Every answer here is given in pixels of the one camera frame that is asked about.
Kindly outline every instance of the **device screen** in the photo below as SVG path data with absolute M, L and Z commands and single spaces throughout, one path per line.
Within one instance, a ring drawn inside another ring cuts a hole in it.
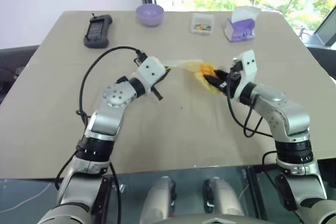
M 104 20 L 94 20 L 90 23 L 88 37 L 97 37 L 101 35 L 101 30 L 103 29 Z

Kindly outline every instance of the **purple bowl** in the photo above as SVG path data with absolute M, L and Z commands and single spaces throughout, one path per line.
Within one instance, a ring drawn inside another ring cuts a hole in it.
M 145 26 L 158 26 L 163 19 L 164 10 L 160 5 L 144 4 L 136 9 L 139 22 Z

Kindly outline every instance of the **small plastic box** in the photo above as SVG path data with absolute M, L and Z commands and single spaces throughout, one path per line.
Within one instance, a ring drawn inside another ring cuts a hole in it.
M 192 33 L 210 35 L 214 29 L 215 16 L 211 14 L 194 13 L 190 30 Z

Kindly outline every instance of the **floor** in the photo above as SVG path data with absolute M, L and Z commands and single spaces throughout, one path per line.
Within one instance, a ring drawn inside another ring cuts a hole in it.
M 190 170 L 170 171 L 162 173 L 142 173 L 121 175 L 120 182 L 125 184 L 125 191 L 122 194 L 123 215 L 122 223 L 138 223 L 141 208 L 151 185 L 160 177 L 168 175 L 177 184 L 177 200 L 175 215 L 200 214 L 204 213 L 202 199 L 202 185 L 207 178 L 214 176 L 227 180 L 237 195 L 247 186 L 242 167 L 226 168 L 198 168 Z M 294 214 L 287 212 L 280 205 L 278 195 L 271 187 L 264 174 L 258 175 L 258 181 L 263 194 L 268 219 L 274 223 L 298 224 Z M 49 183 L 33 180 L 0 180 L 0 223 L 11 224 L 35 224 L 54 206 L 56 201 L 56 190 L 51 184 L 44 193 L 37 198 L 22 204 L 16 209 L 1 213 L 1 211 L 16 206 L 18 203 L 38 194 L 48 186 Z M 329 195 L 335 198 L 336 191 L 327 189 Z M 116 221 L 115 191 L 111 194 L 109 205 L 108 224 Z M 255 217 L 249 188 L 241 197 L 242 206 L 246 215 Z

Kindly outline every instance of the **black cable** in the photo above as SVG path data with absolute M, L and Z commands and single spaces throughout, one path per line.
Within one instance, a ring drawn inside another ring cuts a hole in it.
M 296 212 L 293 211 L 293 214 L 295 214 L 296 217 L 298 217 L 298 219 L 300 220 L 300 223 L 305 224 L 305 223 L 303 222 L 303 220 L 301 219 L 301 217 L 300 217 Z
M 248 121 L 249 121 L 249 119 L 251 117 L 252 111 L 253 111 L 253 105 L 251 104 L 250 109 L 249 109 L 248 114 L 247 114 L 247 117 L 246 117 L 246 120 L 245 120 L 245 123 L 244 123 L 244 129 L 243 129 L 244 136 L 246 136 L 246 137 L 253 137 L 254 134 L 256 134 L 256 132 L 257 132 L 257 130 L 258 130 L 258 128 L 259 128 L 262 120 L 263 120 L 263 117 L 261 116 L 260 119 L 259 119 L 259 121 L 258 121 L 258 123 L 257 123 L 257 126 L 252 131 L 252 133 L 251 134 L 247 134 L 247 132 L 246 132 L 247 123 L 248 123 Z
M 265 168 L 265 158 L 269 155 L 269 154 L 272 154 L 272 153 L 276 153 L 277 151 L 270 151 L 270 152 L 266 152 L 263 157 L 262 157 L 262 160 L 261 160 L 261 163 L 262 163 L 262 167 L 264 168 L 264 173 L 266 174 L 268 180 L 270 181 L 270 183 L 272 184 L 272 186 L 274 187 L 274 189 L 276 190 L 276 186 L 273 182 L 273 180 L 271 179 L 270 175 L 268 174 L 268 172 L 266 171 L 266 168 Z
M 254 130 L 251 130 L 250 128 L 244 126 L 242 123 L 239 122 L 239 120 L 236 118 L 235 116 L 235 112 L 233 111 L 233 108 L 232 108 L 232 104 L 231 104 L 231 94 L 230 94 L 230 84 L 231 84 L 231 75 L 232 75 L 232 72 L 233 70 L 231 69 L 228 76 L 227 76 L 227 85 L 226 85 L 226 98 L 227 98 L 227 104 L 228 104 L 228 107 L 229 107 L 229 110 L 230 110 L 230 113 L 231 113 L 231 116 L 232 118 L 235 120 L 235 122 L 240 126 L 242 127 L 245 131 L 251 131 L 252 134 L 260 134 L 260 135 L 264 135 L 264 136 L 269 136 L 269 137 L 272 137 L 272 135 L 270 134 L 267 134 L 267 133 L 264 133 L 264 132 L 260 132 L 260 131 L 257 131 L 258 128 L 254 129 Z
M 117 189 L 117 199 L 118 199 L 118 219 L 117 219 L 117 224 L 121 224 L 121 192 L 120 192 L 120 187 L 119 187 L 119 181 L 117 174 L 115 173 L 114 167 L 112 165 L 112 162 L 110 162 L 110 168 L 113 174 L 113 179 L 114 183 Z
M 72 156 L 66 161 L 66 163 L 62 166 L 61 170 L 58 172 L 56 178 L 55 178 L 55 187 L 56 187 L 56 190 L 59 190 L 59 179 L 64 171 L 64 169 L 69 165 L 69 163 L 71 162 L 72 160 L 72 157 L 75 156 L 77 154 L 77 150 L 75 150 L 75 152 L 72 154 Z
M 84 91 L 84 84 L 85 81 L 89 75 L 89 73 L 91 72 L 91 70 L 95 67 L 95 65 L 108 53 L 119 50 L 119 49 L 130 49 L 133 50 L 135 52 L 140 52 L 140 50 L 134 48 L 134 47 L 128 47 L 128 46 L 120 46 L 120 47 L 113 47 L 109 50 L 106 50 L 105 52 L 103 52 L 93 63 L 92 65 L 89 67 L 88 71 L 85 73 L 81 86 L 80 86 L 80 90 L 79 90 L 79 110 L 76 112 L 77 114 L 80 115 L 83 124 L 85 125 L 85 127 L 88 125 L 88 115 L 85 113 L 85 111 L 83 110 L 83 91 Z
M 310 34 L 307 34 L 307 33 L 302 33 L 302 34 L 308 35 L 309 38 L 312 37 Z

